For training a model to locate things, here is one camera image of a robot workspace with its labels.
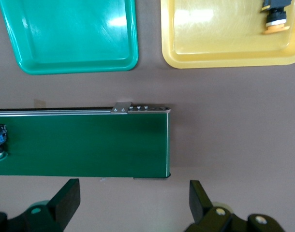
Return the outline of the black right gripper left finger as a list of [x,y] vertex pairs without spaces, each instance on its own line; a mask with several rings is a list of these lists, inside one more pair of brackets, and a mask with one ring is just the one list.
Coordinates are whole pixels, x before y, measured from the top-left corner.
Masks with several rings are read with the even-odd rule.
[[26,232],[62,232],[80,205],[80,182],[70,179],[47,204],[38,204],[24,214]]

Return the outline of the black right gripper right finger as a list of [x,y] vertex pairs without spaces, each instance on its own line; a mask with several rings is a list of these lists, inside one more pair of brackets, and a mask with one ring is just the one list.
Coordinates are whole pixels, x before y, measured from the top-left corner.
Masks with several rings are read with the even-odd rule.
[[187,232],[228,232],[232,214],[226,208],[214,206],[198,180],[190,181],[189,206],[194,219]]

